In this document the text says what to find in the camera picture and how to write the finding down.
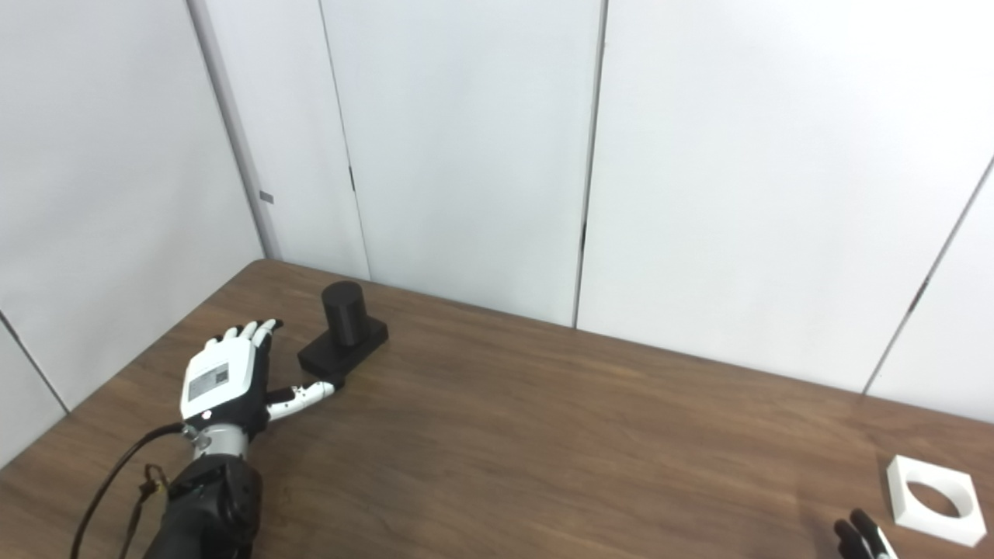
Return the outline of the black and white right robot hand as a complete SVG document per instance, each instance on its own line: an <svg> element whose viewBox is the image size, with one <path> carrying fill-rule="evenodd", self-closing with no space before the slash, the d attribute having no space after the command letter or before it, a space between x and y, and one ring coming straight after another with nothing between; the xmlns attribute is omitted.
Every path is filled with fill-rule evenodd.
<svg viewBox="0 0 994 559"><path fill-rule="evenodd" d="M837 519L833 531L842 558L898 558L880 525L863 509L853 509L848 519Z"/></svg>

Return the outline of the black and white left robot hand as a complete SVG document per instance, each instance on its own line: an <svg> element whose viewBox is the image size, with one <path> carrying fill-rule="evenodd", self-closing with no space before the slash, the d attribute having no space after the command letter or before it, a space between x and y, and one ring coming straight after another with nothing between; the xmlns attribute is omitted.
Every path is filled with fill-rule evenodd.
<svg viewBox="0 0 994 559"><path fill-rule="evenodd" d="M252 438L338 392L323 380L269 390L271 339L281 325L252 321L208 339L186 368L179 404L185 424L199 431L234 425Z"/></svg>

